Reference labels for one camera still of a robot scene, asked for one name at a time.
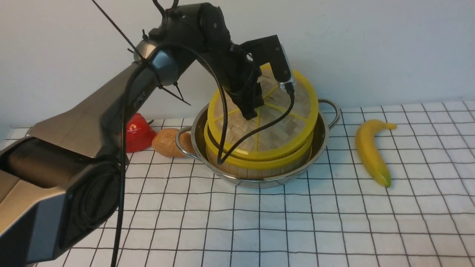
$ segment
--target banana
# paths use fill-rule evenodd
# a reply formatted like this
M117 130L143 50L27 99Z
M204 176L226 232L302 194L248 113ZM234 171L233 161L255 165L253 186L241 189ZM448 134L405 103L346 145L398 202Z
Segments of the banana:
M361 162L371 177L380 185L390 187L391 174L374 142L374 136L384 129L394 130L396 125L380 120L368 120L358 128L355 142Z

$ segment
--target red bell pepper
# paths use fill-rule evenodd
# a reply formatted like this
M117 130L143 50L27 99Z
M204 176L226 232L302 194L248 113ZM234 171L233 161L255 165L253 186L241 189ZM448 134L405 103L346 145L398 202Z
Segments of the red bell pepper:
M136 113L127 124L127 134L125 136L127 153L149 148L156 134L145 118L140 113Z

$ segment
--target bread roll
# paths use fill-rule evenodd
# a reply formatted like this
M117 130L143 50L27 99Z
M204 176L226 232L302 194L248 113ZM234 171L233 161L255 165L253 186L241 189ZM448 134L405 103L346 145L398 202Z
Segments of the bread roll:
M185 155L181 153L175 143L175 136L177 133L178 129L175 128L165 128L160 130L152 141L153 149L165 157L184 158ZM193 154L195 153L193 145L191 144L191 134L183 133L180 136L180 143L185 151Z

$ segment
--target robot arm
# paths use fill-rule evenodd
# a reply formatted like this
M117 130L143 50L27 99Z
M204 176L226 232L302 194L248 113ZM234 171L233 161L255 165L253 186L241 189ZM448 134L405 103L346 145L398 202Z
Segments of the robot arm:
M157 75L147 68L134 81L128 97L128 116L132 117L139 110L158 85L177 82L195 60L210 73L214 72L248 120L256 117L255 108L263 104L257 82L261 65L270 63L282 88L285 83L293 82L277 35L237 45L230 39L219 7L209 3L191 4L167 12L169 19L152 29L148 36L144 35L137 46ZM141 64L137 54L134 59L136 61L131 66L76 107L36 124L29 134L90 158L117 155L120 150L121 99L127 79Z
M59 257L116 210L120 133L156 87L172 85L198 60L223 86L244 118L263 105L257 79L270 63L281 88L293 84L277 36L231 41L221 9L175 6L137 46L135 61L71 110L36 124L30 136L0 151L0 262L6 266Z

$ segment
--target stainless steel pot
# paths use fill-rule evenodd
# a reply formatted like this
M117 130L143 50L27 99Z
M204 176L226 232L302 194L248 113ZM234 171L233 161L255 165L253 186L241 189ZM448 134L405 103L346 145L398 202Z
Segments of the stainless steel pot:
M310 165L312 165L323 153L325 147L328 142L328 135L331 129L335 127L341 117L340 109L336 106L336 104L330 100L326 99L319 99L319 103L327 103L331 105L336 112L335 119L330 123L327 124L325 118L322 115L322 112L319 112L317 123L315 124L315 128L313 130L313 141L312 141L312 154L310 156L310 160L301 166L300 168L288 172L286 174L278 175L278 176L270 176L264 178L257 178L257 179L249 179L249 178L241 178L226 172L223 172L212 165L206 156L206 143L204 138L204 131L205 131L205 124L207 121L208 115L208 106L204 107L199 114L196 116L195 121L193 122L193 126L191 127L183 127L181 130L178 131L178 134L175 137L176 144L180 151L187 155L190 158L203 162L206 166L213 170L213 172L219 176L220 178L227 180L233 184L249 187L249 188L269 188L274 187L277 185L284 184L286 182L292 181L299 177L302 173L304 173ZM183 149L183 146L180 143L180 135L185 132L191 132L191 143L195 150L196 154L192 154L187 152Z

